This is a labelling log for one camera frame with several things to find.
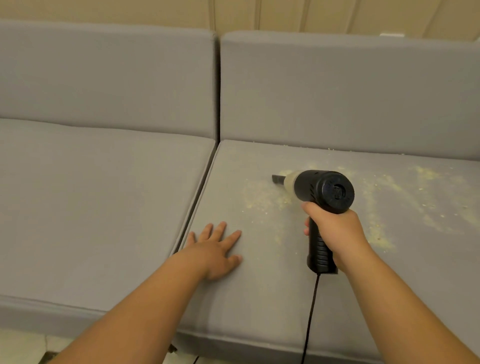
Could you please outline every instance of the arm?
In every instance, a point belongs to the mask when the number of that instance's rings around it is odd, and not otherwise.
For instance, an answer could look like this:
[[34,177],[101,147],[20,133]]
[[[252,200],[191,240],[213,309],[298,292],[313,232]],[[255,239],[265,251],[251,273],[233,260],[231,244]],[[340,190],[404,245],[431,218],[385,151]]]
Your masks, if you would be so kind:
[[480,364],[373,251],[355,212],[335,215],[313,203],[302,207],[318,224],[337,266],[345,272],[387,364]]
[[157,364],[167,354],[180,318],[198,284],[218,279],[241,263],[225,254],[240,237],[236,231],[220,241],[226,223],[210,236],[206,226],[195,243],[171,256],[137,289],[62,351],[52,364]]

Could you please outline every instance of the vacuum handle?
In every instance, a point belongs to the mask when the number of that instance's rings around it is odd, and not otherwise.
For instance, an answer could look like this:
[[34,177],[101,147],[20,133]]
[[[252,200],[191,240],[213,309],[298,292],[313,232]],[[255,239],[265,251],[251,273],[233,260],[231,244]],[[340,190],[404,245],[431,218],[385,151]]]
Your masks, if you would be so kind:
[[333,261],[333,253],[326,246],[318,230],[317,223],[312,218],[310,218],[308,227],[308,268],[316,274],[338,274],[338,268]]

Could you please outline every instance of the right hand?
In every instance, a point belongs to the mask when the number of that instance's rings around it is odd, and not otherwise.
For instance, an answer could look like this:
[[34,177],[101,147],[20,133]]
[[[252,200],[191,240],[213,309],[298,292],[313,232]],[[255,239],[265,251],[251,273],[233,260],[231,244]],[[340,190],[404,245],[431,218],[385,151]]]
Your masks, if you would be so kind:
[[[342,271],[350,256],[372,250],[355,211],[332,214],[313,202],[304,202],[301,207],[317,223],[320,235],[333,252],[336,266]],[[309,234],[308,223],[309,218],[305,221],[305,235]]]

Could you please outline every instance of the left hand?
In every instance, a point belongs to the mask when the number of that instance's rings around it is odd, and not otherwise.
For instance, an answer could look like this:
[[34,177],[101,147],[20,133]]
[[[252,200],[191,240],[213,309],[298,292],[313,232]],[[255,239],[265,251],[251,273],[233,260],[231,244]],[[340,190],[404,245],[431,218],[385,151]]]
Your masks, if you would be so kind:
[[191,231],[185,248],[180,252],[191,255],[192,259],[200,263],[205,278],[209,280],[222,278],[238,267],[243,260],[241,255],[226,257],[241,235],[241,231],[237,230],[222,240],[226,226],[226,222],[221,222],[212,232],[213,224],[208,224],[198,236],[197,242],[195,233]]

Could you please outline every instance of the hand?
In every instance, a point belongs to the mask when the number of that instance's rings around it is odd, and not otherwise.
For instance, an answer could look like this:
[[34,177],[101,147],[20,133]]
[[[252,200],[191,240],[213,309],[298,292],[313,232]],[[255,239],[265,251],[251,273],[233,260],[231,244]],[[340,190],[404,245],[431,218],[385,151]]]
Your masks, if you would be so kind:
[[191,231],[185,248],[181,251],[182,254],[190,254],[195,262],[200,263],[204,277],[210,280],[222,278],[238,267],[243,260],[241,255],[226,257],[241,235],[241,231],[237,230],[221,240],[226,226],[226,222],[221,222],[212,232],[213,224],[208,224],[200,233],[197,242],[195,233]]
[[[349,255],[371,250],[355,211],[348,210],[337,215],[323,210],[313,202],[305,202],[301,206],[317,223],[320,235],[333,252],[333,259],[339,269],[345,271],[345,262]],[[309,218],[305,221],[305,235],[309,234],[308,223]]]

